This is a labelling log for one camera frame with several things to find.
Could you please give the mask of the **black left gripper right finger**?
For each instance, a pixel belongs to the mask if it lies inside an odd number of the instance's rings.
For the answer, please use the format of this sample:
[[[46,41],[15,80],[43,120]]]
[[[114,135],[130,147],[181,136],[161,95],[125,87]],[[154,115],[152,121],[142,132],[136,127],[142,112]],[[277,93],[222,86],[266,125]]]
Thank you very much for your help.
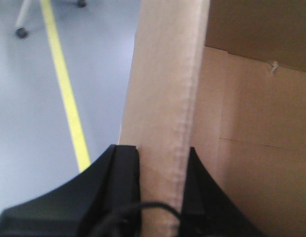
[[[236,207],[190,148],[181,214],[180,237],[264,237]]]

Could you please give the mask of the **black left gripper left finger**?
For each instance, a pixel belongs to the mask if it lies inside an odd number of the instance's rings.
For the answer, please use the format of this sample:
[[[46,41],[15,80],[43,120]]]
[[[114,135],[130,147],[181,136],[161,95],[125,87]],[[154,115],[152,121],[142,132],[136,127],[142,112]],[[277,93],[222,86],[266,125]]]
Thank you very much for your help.
[[[140,202],[135,146],[110,145],[78,176],[0,214],[0,237],[86,237],[110,212]]]

